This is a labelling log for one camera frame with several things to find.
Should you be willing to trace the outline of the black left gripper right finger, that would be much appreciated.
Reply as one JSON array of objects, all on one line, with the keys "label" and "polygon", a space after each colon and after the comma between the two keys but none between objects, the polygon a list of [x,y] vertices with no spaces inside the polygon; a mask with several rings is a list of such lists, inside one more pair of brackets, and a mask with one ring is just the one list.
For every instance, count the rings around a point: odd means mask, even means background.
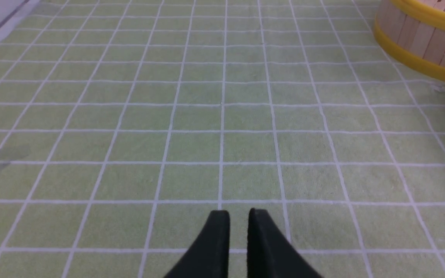
[{"label": "black left gripper right finger", "polygon": [[321,278],[288,242],[267,210],[252,208],[248,216],[247,277]]}]

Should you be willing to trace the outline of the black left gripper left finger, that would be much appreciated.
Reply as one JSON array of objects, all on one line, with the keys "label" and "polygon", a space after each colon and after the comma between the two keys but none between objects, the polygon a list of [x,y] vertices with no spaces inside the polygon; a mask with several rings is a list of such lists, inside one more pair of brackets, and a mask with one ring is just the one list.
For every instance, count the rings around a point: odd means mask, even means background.
[{"label": "black left gripper left finger", "polygon": [[212,210],[187,252],[165,275],[166,278],[227,278],[230,215]]}]

